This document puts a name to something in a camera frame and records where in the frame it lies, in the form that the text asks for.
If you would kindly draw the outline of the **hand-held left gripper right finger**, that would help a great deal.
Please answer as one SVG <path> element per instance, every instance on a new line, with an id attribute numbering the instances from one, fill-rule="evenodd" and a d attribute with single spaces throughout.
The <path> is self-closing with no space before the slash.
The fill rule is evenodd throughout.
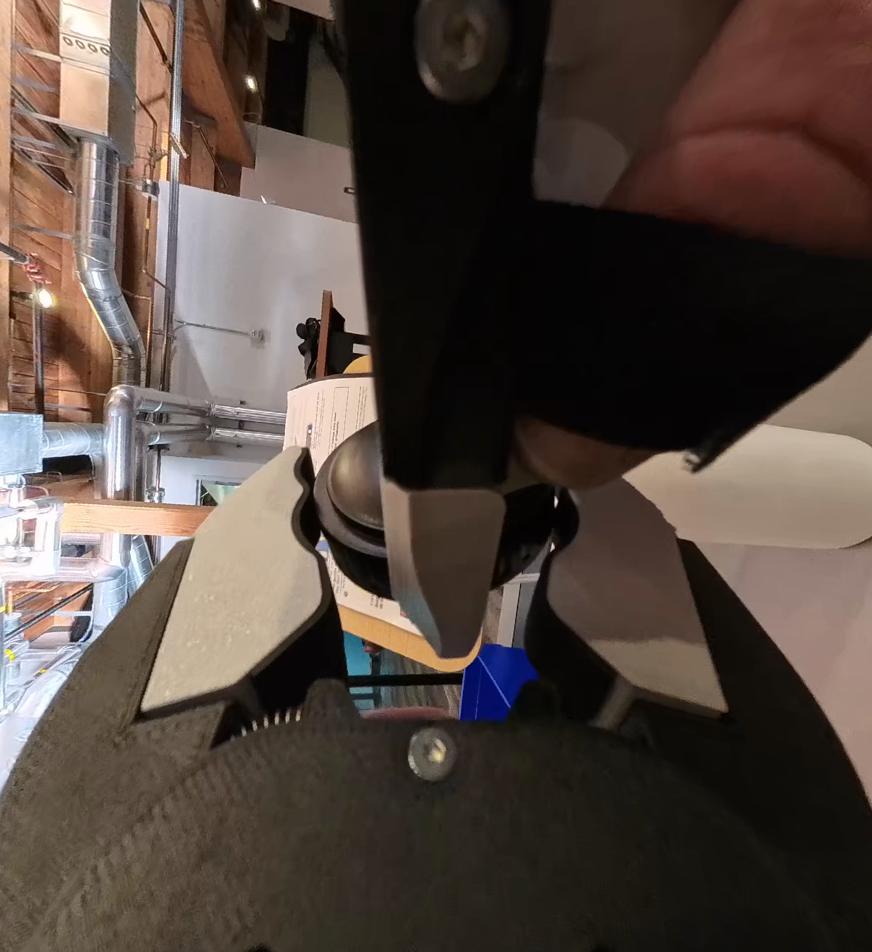
<path id="1" fill-rule="evenodd" d="M 561 494 L 532 664 L 571 720 L 621 725 L 643 702 L 728 713 L 675 531 L 624 480 Z"/>

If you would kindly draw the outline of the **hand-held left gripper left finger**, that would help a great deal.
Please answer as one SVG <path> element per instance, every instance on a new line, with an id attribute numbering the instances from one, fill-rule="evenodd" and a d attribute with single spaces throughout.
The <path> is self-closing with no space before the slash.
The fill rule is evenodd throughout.
<path id="1" fill-rule="evenodd" d="M 263 720 L 301 705 L 317 681 L 342 681 L 313 482 L 310 452 L 292 446 L 206 517 L 144 686 L 145 718 L 220 702 Z"/>

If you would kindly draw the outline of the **wooden display board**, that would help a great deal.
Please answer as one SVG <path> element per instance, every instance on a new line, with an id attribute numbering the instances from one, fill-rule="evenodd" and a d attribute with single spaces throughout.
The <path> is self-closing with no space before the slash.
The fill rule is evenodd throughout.
<path id="1" fill-rule="evenodd" d="M 477 638 L 474 646 L 465 656 L 442 658 L 420 635 L 412 634 L 396 625 L 359 613 L 341 604 L 338 605 L 338 612 L 343 629 L 348 633 L 380 649 L 391 651 L 439 672 L 456 673 L 464 670 L 475 660 L 483 643 L 481 638 Z"/>

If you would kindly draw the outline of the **black bottle lid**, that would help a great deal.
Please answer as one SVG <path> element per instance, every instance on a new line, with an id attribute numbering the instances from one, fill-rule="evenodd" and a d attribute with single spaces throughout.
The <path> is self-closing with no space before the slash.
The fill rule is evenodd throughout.
<path id="1" fill-rule="evenodd" d="M 382 514 L 378 422 L 355 431 L 324 460 L 313 500 L 335 564 L 356 586 L 392 600 Z M 547 550 L 563 493 L 518 476 L 504 486 L 505 516 L 490 589 L 523 574 Z"/>

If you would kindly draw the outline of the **printed paper sheet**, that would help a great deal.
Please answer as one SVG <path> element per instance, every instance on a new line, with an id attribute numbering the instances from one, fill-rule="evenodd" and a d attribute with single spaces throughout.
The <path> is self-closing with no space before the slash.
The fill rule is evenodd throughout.
<path id="1" fill-rule="evenodd" d="M 285 446 L 303 446 L 311 455 L 315 506 L 324 529 L 318 542 L 337 604 L 382 625 L 421 636 L 390 598 L 386 546 L 382 535 L 377 409 L 371 375 L 337 375 L 295 387 L 287 394 Z M 348 515 L 332 494 L 331 470 L 339 449 L 350 443 L 357 476 L 370 482 L 367 524 Z"/>

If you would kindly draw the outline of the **silver ventilation duct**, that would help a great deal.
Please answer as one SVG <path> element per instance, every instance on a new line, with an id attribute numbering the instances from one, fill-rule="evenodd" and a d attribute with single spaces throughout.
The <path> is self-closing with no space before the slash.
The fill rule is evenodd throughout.
<path id="1" fill-rule="evenodd" d="M 144 339 L 117 273 L 120 170 L 115 149 L 79 140 L 72 244 L 78 281 L 109 343 L 112 382 L 141 386 Z"/>

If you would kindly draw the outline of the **blue plastic bin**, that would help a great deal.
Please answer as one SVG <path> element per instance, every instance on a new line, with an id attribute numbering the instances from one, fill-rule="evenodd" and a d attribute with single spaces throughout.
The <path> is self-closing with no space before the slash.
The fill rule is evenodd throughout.
<path id="1" fill-rule="evenodd" d="M 525 649 L 482 645 L 463 672 L 459 721 L 505 721 L 525 684 L 537 680 Z"/>

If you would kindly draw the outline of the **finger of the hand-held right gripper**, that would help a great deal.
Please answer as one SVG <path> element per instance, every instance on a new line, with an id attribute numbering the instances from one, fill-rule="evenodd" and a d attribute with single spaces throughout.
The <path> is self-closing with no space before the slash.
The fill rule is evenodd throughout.
<path id="1" fill-rule="evenodd" d="M 442 659 L 475 646 L 505 515 L 497 488 L 408 489 L 382 479 L 392 597 Z"/>

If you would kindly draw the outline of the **person's right hand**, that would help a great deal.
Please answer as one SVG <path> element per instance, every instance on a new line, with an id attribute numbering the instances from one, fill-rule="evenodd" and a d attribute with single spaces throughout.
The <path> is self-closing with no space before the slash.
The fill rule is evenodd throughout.
<path id="1" fill-rule="evenodd" d="M 532 212 L 522 465 L 705 468 L 872 335 L 872 2 L 743 2 L 606 208 Z"/>

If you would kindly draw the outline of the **wooden ceiling beam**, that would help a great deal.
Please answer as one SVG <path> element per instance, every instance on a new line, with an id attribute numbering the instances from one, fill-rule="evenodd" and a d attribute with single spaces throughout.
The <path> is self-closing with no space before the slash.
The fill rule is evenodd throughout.
<path id="1" fill-rule="evenodd" d="M 66 501 L 62 508 L 63 533 L 123 534 L 162 538 L 193 536 L 215 506 L 156 504 L 135 501 Z"/>

